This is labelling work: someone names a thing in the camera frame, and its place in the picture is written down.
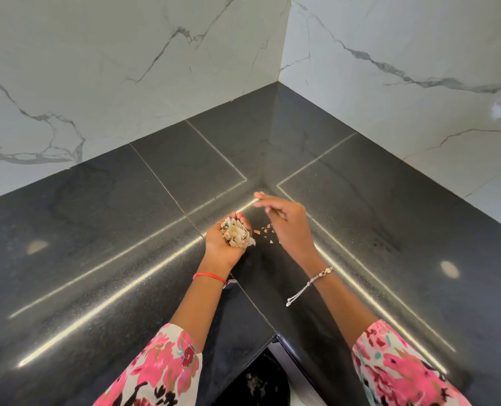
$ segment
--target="white marble backsplash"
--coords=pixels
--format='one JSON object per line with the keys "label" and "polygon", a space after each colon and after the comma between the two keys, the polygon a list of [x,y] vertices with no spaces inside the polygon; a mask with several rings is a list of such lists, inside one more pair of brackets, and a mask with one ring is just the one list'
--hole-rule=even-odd
{"label": "white marble backsplash", "polygon": [[292,0],[281,68],[501,222],[501,0]]}
{"label": "white marble backsplash", "polygon": [[277,80],[289,0],[0,0],[0,195]]}

